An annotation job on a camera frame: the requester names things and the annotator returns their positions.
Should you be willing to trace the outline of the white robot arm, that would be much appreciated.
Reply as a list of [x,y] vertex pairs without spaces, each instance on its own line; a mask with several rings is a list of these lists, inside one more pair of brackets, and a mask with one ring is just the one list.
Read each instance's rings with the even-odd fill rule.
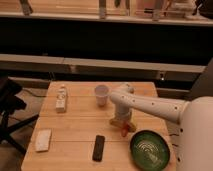
[[118,118],[124,119],[136,109],[180,125],[177,171],[213,171],[213,97],[186,101],[141,96],[124,83],[109,98]]

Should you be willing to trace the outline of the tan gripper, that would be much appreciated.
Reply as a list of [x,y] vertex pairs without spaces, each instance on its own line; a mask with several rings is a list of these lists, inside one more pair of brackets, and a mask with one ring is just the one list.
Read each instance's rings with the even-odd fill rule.
[[130,120],[121,120],[114,117],[109,120],[109,123],[120,129],[127,130],[128,132],[135,132],[137,129],[136,125]]

